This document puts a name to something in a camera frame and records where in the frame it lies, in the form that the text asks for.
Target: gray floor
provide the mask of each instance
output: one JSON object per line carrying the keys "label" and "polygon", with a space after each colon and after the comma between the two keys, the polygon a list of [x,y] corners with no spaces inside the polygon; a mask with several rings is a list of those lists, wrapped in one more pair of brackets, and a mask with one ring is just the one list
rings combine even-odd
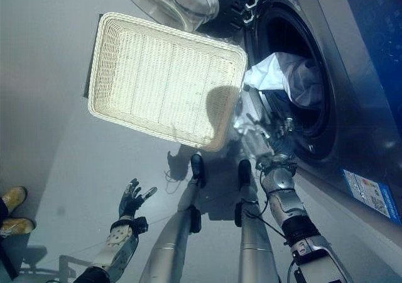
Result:
{"label": "gray floor", "polygon": [[[37,222],[30,236],[3,243],[20,271],[17,282],[72,282],[101,248],[134,177],[145,189],[159,189],[141,209],[149,232],[140,236],[120,281],[137,282],[185,188],[185,182],[168,182],[165,173],[185,177],[191,150],[101,121],[87,110],[83,93],[97,21],[108,11],[146,18],[130,0],[1,0],[0,191],[26,186],[30,195],[16,216]],[[179,153],[170,164],[169,151]],[[201,194],[203,229],[189,239],[182,282],[236,281],[236,165],[226,153],[205,157],[211,183]],[[358,236],[299,193],[356,282],[402,282]],[[280,237],[269,235],[284,279],[290,254]],[[0,267],[0,282],[7,281]]]}

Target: white cloth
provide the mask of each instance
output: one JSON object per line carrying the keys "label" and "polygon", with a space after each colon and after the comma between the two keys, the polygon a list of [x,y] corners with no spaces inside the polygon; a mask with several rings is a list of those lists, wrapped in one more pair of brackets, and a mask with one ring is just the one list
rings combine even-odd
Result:
{"label": "white cloth", "polygon": [[322,101],[320,73],[314,61],[276,52],[246,71],[244,83],[260,91],[285,90],[299,108],[319,109]]}

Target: robot forearm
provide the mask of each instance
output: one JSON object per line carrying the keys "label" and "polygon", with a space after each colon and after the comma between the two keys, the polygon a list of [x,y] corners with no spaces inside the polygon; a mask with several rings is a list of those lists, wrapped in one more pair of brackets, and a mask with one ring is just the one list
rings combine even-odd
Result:
{"label": "robot forearm", "polygon": [[148,230],[145,217],[134,218],[137,209],[151,197],[156,188],[138,195],[138,181],[126,188],[119,205],[119,220],[112,224],[104,248],[75,283],[115,283],[123,275],[138,245],[138,235]]}
{"label": "robot forearm", "polygon": [[263,181],[270,210],[283,230],[300,275],[307,282],[352,282],[329,242],[312,223],[294,187],[292,173],[283,167],[271,169]]}

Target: white woven basket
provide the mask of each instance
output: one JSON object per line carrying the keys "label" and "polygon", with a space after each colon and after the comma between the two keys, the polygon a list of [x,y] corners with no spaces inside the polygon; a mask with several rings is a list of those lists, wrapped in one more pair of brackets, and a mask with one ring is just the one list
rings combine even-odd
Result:
{"label": "white woven basket", "polygon": [[224,142],[246,63],[240,47],[106,13],[88,108],[106,121],[215,151]]}

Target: front-load washing machine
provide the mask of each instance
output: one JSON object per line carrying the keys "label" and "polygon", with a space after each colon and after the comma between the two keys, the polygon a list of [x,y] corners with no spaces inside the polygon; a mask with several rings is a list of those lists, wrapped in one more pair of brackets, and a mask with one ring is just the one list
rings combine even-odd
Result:
{"label": "front-load washing machine", "polygon": [[293,118],[298,164],[395,223],[402,215],[402,0],[133,0],[160,23],[244,36],[250,65],[275,52],[314,61],[319,108],[259,93]]}

